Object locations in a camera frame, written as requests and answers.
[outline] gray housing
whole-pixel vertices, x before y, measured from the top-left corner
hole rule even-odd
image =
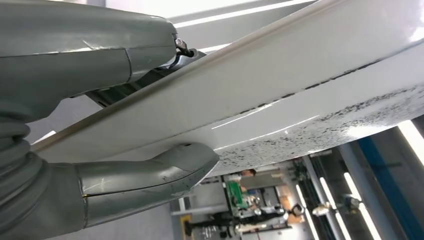
[[[48,163],[23,140],[25,123],[62,99],[137,81],[172,60],[176,30],[166,19],[0,0],[0,34],[0,239],[40,240],[144,211],[183,196],[219,160],[192,143],[147,161]]]

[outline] white panel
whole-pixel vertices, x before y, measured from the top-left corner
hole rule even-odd
[[[424,45],[410,39],[422,6],[318,1],[35,148],[52,161],[145,160],[201,142],[223,174],[364,137],[352,127],[382,131],[424,112]]]

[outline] glossy white surface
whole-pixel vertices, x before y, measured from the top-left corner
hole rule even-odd
[[[144,160],[201,142],[223,174],[380,132],[424,114],[423,13],[422,0],[321,0],[35,149],[50,162]]]

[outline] ceiling light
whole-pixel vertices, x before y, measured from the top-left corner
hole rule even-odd
[[[310,230],[312,231],[313,239],[320,240],[320,238],[318,237],[317,229],[315,228],[314,222],[312,221],[311,214],[309,213],[308,209],[305,209],[305,215],[306,215],[306,219],[309,224]]]
[[[319,181],[321,182],[322,188],[324,189],[325,195],[327,196],[328,201],[330,202],[330,205],[332,209],[336,209],[336,202],[334,201],[333,196],[331,195],[329,186],[327,185],[326,180],[323,177],[319,178]]]
[[[340,225],[341,232],[343,233],[345,240],[352,240],[351,235],[348,232],[348,229],[346,228],[345,222],[342,219],[342,216],[339,212],[335,213],[335,219],[337,219],[338,224]]]
[[[306,201],[304,199],[304,195],[302,194],[301,187],[299,187],[298,184],[296,184],[296,190],[297,190],[297,194],[299,194],[300,203],[302,204],[302,206],[306,208]]]
[[[368,212],[364,203],[361,202],[359,204],[359,210],[363,216],[363,219],[365,220],[366,225],[368,226],[369,231],[371,232],[372,238],[374,240],[382,240],[379,232],[377,231],[376,226],[374,225],[373,220],[371,219],[370,213]]]
[[[411,120],[403,121],[397,125],[406,141],[409,143],[419,161],[424,165],[424,138]]]
[[[357,186],[355,186],[355,183],[348,172],[344,173],[344,179],[346,179],[347,185],[349,186],[350,192],[352,193],[352,197],[358,199],[359,201],[362,201]]]

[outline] dark stain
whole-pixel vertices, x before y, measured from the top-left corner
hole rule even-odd
[[[281,98],[282,99],[285,99],[285,98],[288,98],[288,97],[293,96],[295,94],[296,94],[295,92],[292,92],[292,93],[289,93],[289,94],[286,94],[286,95],[282,96]]]
[[[244,110],[244,111],[241,111],[239,114],[245,114],[245,113],[247,113],[247,112],[249,112],[250,110]]]
[[[315,87],[318,87],[319,85],[321,85],[321,84],[320,84],[320,83],[316,83],[316,84],[314,84],[314,85],[307,86],[307,87],[305,88],[305,90],[313,89],[313,88],[315,88]]]

